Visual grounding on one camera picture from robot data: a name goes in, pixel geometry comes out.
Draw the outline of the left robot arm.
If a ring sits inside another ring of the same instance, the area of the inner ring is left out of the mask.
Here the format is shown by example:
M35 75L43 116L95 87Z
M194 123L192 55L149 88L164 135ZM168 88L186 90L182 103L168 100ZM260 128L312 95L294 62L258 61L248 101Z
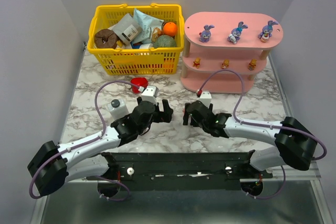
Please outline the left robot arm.
M162 105L161 111L157 103L138 98L138 105L130 114L104 126L96 134L68 144L44 143L27 166L32 177L28 190L31 198L39 199L56 192L69 178L70 169L80 162L136 140L152 123L171 122L173 110L168 100L163 99Z

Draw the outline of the purple bunny toy with cake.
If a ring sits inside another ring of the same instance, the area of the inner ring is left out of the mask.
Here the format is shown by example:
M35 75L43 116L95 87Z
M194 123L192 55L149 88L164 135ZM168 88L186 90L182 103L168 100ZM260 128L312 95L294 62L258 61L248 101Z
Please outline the purple bunny toy with cake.
M262 28L261 33L258 35L258 38L261 42L267 42L272 36L273 26L278 25L277 21L269 20L267 25Z

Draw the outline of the orange bear toy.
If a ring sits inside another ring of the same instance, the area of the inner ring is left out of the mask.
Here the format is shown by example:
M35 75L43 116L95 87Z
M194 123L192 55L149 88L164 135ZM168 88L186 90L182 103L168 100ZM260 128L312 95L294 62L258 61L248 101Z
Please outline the orange bear toy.
M200 67L200 61L201 61L200 58L196 58L196 59L193 61L193 67L195 67L196 69L198 69L198 68Z
M248 69L250 71L253 71L253 70L255 70L256 66L257 66L257 60L256 59L252 59L250 61L249 65L248 65Z
M222 63L221 69L228 69L229 68L229 60L225 59Z

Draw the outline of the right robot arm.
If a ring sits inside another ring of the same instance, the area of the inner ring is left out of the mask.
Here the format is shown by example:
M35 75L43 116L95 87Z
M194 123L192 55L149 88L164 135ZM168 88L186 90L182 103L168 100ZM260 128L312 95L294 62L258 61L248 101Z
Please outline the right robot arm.
M247 138L270 144L270 148L251 153L249 165L258 171L283 165L306 171L317 146L311 133L289 116L273 122L237 119L229 113L214 114L211 107L197 100L185 104L184 125L188 118L213 137Z

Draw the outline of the purple bunny toy blue bow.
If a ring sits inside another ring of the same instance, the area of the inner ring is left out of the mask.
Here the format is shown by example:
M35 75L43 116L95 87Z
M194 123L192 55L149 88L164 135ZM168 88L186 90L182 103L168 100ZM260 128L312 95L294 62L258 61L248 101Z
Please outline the purple bunny toy blue bow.
M244 22L239 22L238 26L234 28L231 33L228 35L227 40L233 44L236 44L241 37L243 29L247 29L248 26Z

